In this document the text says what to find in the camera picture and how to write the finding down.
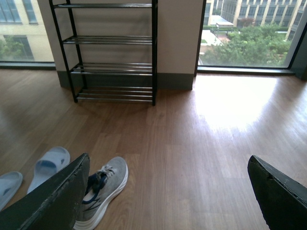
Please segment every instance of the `white slipper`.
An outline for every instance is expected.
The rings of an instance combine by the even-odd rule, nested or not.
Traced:
[[[53,147],[38,160],[34,168],[34,177],[28,189],[28,193],[40,186],[51,176],[69,164],[71,156],[63,147]]]
[[[0,211],[15,195],[23,181],[20,172],[9,172],[0,176]]]

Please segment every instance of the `white wall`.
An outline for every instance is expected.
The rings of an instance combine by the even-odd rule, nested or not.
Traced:
[[[121,2],[131,3],[129,0],[121,0]],[[133,1],[133,3],[144,2],[149,3],[150,1]],[[57,71],[64,71],[65,66],[63,64],[49,3],[47,0],[38,0],[38,3],[44,19]],[[194,73],[202,3],[202,0],[159,0],[158,73]],[[99,10],[76,11],[78,33],[81,35],[83,33],[84,35],[146,35],[151,31],[150,10],[103,10],[103,12]],[[67,10],[61,9],[57,10],[57,12],[61,24],[61,31],[70,34],[69,25],[67,27],[64,26],[67,22]],[[122,59],[126,59],[132,55],[132,61],[150,61],[149,47],[84,47],[86,47],[86,50],[83,48],[82,51],[85,59],[103,62],[106,58],[110,58],[114,61],[122,61]]]

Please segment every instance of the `white shoe sole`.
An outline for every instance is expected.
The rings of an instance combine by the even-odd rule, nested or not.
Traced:
[[[96,226],[99,224],[102,217],[104,216],[107,206],[109,205],[111,200],[113,200],[124,189],[127,180],[128,180],[128,167],[126,165],[126,174],[120,186],[105,199],[105,201],[99,206],[99,208],[97,209],[96,213],[93,215],[92,218],[90,218],[87,221],[76,221],[75,225],[73,226],[73,229],[93,230],[94,228],[96,228]]]

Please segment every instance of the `beige building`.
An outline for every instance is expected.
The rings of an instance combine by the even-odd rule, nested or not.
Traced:
[[[290,22],[289,30],[287,33],[286,38],[289,40],[292,40],[294,37],[294,34],[297,30],[297,26],[302,18],[303,12],[306,7],[306,0],[299,0],[297,2],[297,5],[295,6],[295,11],[292,17],[292,20]]]
[[[302,0],[224,0],[221,16],[242,27],[253,19],[255,25],[275,22],[288,27]]]
[[[0,24],[0,39],[12,38],[23,44],[18,61],[53,61],[37,0],[0,1]],[[2,58],[6,60],[12,61],[10,57]]]

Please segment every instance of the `paved pathway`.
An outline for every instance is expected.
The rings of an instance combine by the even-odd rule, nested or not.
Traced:
[[[207,43],[202,43],[202,46],[216,46],[222,44],[221,40],[218,39],[213,33],[211,33],[210,30],[203,30],[201,38],[207,41]]]

